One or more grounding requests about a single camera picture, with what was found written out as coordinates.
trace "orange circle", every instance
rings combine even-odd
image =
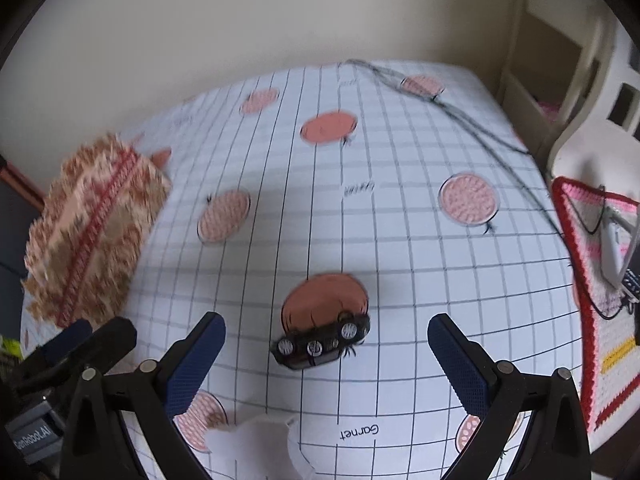
[[[318,274],[294,288],[282,305],[285,333],[304,332],[335,322],[341,312],[366,314],[369,298],[350,274]]]
[[[346,138],[356,129],[356,116],[341,111],[320,114],[309,119],[300,130],[300,137],[312,144],[325,144]]]

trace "crocheted blanket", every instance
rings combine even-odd
[[[140,250],[171,188],[155,164],[115,136],[62,165],[30,229],[24,288],[36,320],[96,327],[124,305]]]
[[[565,177],[554,180],[552,199],[574,261],[574,272],[579,273],[574,278],[574,294],[582,323],[580,402],[594,450],[640,408],[640,347],[634,338],[634,318],[626,309],[614,319],[605,320],[591,304],[593,300],[601,312],[611,315],[619,310],[622,295],[602,277],[600,229],[589,234],[576,212],[590,230],[596,226],[605,203],[635,224],[637,203]],[[623,252],[628,249],[629,238],[622,240]]]

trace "red circle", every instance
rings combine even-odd
[[[473,173],[450,177],[442,184],[438,200],[451,219],[465,225],[485,224],[498,211],[498,195],[494,187]]]
[[[347,137],[356,129],[358,119],[347,112],[328,112],[308,120],[300,130],[300,137],[312,144],[325,144]]]

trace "blue gripper pad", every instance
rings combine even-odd
[[[78,319],[66,327],[55,338],[42,346],[42,355],[47,365],[53,366],[62,361],[69,352],[84,342],[92,332],[91,323],[85,319]]]
[[[447,314],[431,318],[427,340],[466,412],[483,420],[497,383],[492,359],[480,345],[469,341]]]
[[[160,360],[156,387],[169,418],[187,411],[225,343],[225,333],[222,316],[207,312]]]

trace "grid paper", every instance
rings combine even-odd
[[[522,147],[503,111],[470,71],[388,62],[406,75],[442,81],[441,99]],[[254,90],[277,88],[257,114],[240,107]],[[333,110],[358,124],[343,144],[311,145],[303,124]],[[122,133],[145,135],[140,151],[171,146],[174,183],[143,248],[124,315],[138,329],[130,361],[159,359],[214,310],[227,338],[202,388],[241,423],[267,413],[300,416],[300,446],[320,478],[439,479],[458,452],[466,413],[426,341],[447,312],[494,360],[522,372],[570,368],[579,383],[580,319],[562,242],[488,154],[441,110],[393,92],[348,64],[277,72],[197,96]],[[555,215],[532,159],[488,142]],[[498,192],[492,230],[455,223],[438,192],[472,172]],[[373,190],[345,196],[372,182]],[[196,223],[206,197],[251,194],[242,228],[203,246]],[[371,330],[358,354],[293,372],[269,354],[282,334],[286,295],[308,276],[348,272],[369,295]],[[33,326],[27,313],[23,323]],[[162,478],[134,416],[133,442],[150,478]],[[345,437],[376,426],[375,434]],[[491,478],[503,478],[525,423]],[[194,452],[212,478],[236,468]]]

